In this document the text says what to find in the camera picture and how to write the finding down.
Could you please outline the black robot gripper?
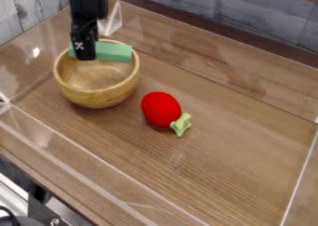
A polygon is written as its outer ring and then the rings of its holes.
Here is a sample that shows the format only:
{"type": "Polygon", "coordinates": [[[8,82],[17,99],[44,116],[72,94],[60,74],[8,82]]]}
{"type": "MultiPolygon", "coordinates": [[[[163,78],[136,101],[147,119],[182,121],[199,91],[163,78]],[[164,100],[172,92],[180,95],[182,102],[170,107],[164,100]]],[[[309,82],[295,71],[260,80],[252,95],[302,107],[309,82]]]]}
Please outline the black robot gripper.
{"type": "Polygon", "coordinates": [[[87,28],[108,15],[107,0],[69,0],[71,46],[77,60],[96,58],[97,28],[87,28]]]}

